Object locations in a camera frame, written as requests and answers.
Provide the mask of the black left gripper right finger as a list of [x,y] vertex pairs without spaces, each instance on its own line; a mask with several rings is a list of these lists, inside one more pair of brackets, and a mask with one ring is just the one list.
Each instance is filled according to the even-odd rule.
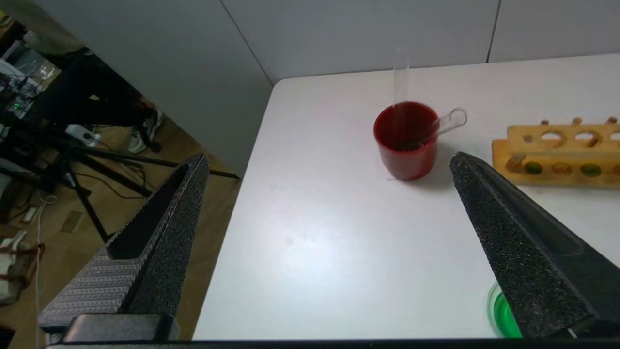
[[482,159],[450,168],[521,335],[617,339],[619,268]]

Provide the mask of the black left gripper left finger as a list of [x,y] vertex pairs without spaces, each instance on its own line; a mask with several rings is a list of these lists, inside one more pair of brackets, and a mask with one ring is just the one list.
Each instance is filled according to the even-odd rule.
[[38,316],[47,342],[167,342],[192,252],[206,156],[180,163]]

